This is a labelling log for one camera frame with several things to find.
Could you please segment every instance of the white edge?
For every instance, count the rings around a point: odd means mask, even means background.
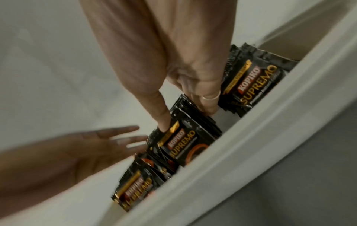
[[[357,7],[272,92],[118,225],[187,225],[272,167],[357,98]]]

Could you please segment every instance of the white surface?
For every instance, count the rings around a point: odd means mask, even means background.
[[[233,42],[252,43],[318,2],[240,0]],[[173,90],[164,84],[168,106],[179,96]],[[146,134],[155,127],[116,82],[77,1],[0,1],[0,149],[128,124],[139,124]],[[95,225],[110,206],[110,194],[129,163],[0,225]]]
[[[357,99],[357,7],[266,98],[118,225],[187,225]]]

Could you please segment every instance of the skin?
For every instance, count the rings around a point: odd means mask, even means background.
[[[80,0],[124,87],[157,121],[171,116],[159,92],[165,79],[206,114],[218,109],[236,0]]]
[[[138,126],[69,134],[0,154],[0,217],[51,198],[147,145],[147,136],[111,139]]]

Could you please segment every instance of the ring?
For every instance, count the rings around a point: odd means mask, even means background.
[[[204,100],[206,100],[206,101],[212,101],[212,100],[215,100],[215,99],[219,98],[220,95],[221,95],[221,91],[219,91],[218,95],[216,97],[214,97],[214,98],[206,98],[204,96],[202,96],[202,98]]]

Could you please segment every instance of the white wall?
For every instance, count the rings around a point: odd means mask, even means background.
[[[240,0],[233,43],[252,43],[321,0]],[[155,122],[118,82],[77,1],[0,1],[0,149],[90,128]],[[170,106],[179,96],[165,84]],[[94,225],[130,160],[0,225]]]

